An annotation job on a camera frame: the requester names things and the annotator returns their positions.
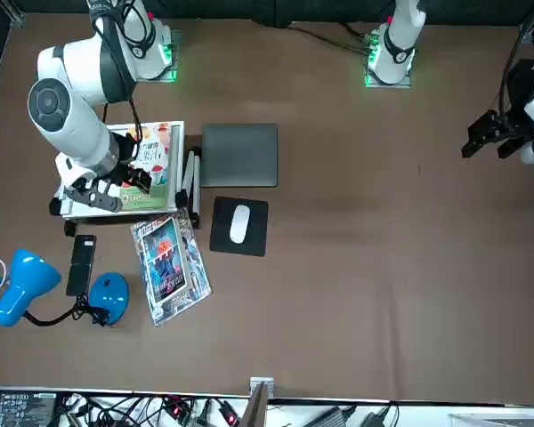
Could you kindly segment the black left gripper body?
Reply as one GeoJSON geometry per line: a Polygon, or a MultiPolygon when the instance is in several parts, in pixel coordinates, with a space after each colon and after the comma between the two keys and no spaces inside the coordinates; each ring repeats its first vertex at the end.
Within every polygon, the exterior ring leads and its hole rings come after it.
{"type": "Polygon", "coordinates": [[[534,91],[534,60],[518,60],[506,72],[498,96],[498,114],[509,133],[530,129],[524,107],[534,91]]]}

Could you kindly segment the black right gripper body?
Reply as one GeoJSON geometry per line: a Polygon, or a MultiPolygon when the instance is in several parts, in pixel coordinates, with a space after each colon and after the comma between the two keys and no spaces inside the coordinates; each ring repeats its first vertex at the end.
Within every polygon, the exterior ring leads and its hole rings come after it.
{"type": "Polygon", "coordinates": [[[93,186],[103,181],[104,186],[111,184],[135,186],[138,183],[138,170],[131,166],[136,159],[138,142],[131,135],[108,135],[101,149],[102,156],[93,166],[96,176],[93,186]]]}

